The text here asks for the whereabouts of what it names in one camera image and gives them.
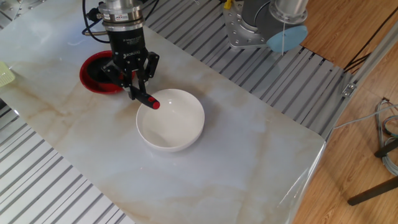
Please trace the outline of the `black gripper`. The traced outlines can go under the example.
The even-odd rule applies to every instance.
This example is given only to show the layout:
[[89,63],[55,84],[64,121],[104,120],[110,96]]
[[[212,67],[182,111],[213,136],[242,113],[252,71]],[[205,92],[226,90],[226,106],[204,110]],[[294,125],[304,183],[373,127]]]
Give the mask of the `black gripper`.
[[155,52],[148,52],[144,39],[143,28],[123,31],[108,31],[108,37],[113,52],[113,61],[101,67],[101,70],[111,82],[126,91],[131,100],[135,100],[133,93],[132,75],[127,75],[122,69],[128,65],[138,68],[136,72],[140,91],[145,91],[145,83],[155,75],[160,56]]

